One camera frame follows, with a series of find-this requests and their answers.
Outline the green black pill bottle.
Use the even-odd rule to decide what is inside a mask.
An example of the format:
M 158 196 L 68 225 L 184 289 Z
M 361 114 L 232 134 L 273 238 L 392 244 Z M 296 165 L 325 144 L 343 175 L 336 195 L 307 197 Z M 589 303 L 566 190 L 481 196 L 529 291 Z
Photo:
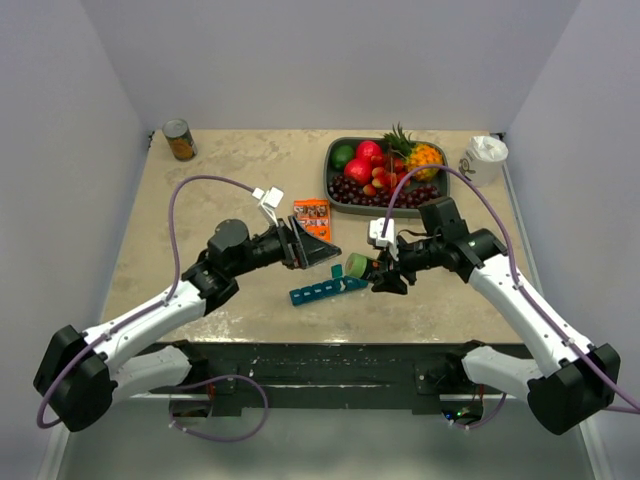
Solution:
M 380 262 L 359 253 L 352 253 L 345 262 L 344 273 L 348 277 L 372 283 L 380 273 Z

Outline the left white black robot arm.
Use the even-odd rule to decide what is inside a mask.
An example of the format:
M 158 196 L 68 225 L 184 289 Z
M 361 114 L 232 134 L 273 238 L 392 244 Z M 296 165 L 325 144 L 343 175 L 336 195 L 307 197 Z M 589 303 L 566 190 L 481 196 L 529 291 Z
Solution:
M 196 263 L 167 291 L 108 323 L 83 332 L 68 325 L 52 336 L 34 378 L 42 396 L 38 426 L 54 425 L 45 421 L 46 409 L 77 432 L 132 396 L 161 387 L 200 390 L 207 368 L 187 346 L 150 354 L 145 348 L 223 306 L 238 292 L 240 275 L 274 263 L 307 269 L 340 253 L 295 218 L 277 220 L 260 235 L 250 235 L 238 219 L 221 222 Z

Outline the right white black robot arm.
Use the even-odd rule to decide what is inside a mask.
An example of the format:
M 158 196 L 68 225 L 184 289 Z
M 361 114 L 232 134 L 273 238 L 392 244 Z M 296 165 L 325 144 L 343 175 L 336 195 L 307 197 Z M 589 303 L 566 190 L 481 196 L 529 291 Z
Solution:
M 471 342 L 446 367 L 448 386 L 466 393 L 482 384 L 523 400 L 555 435 L 609 407 L 621 365 L 618 352 L 609 344 L 595 345 L 563 320 L 491 231 L 468 229 L 453 199 L 431 200 L 419 212 L 426 236 L 412 243 L 395 233 L 393 220 L 370 221 L 367 240 L 379 255 L 367 261 L 363 277 L 373 291 L 404 295 L 418 272 L 444 268 L 488 300 L 531 354 L 524 360 Z

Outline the teal weekly pill organizer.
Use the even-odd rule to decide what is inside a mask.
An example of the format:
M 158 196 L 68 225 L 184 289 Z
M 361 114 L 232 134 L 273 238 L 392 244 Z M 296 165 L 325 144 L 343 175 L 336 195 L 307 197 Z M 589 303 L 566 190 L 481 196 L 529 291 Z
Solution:
M 294 307 L 306 305 L 326 298 L 347 294 L 368 287 L 364 280 L 347 276 L 341 264 L 331 267 L 331 278 L 320 283 L 294 289 L 289 292 Z

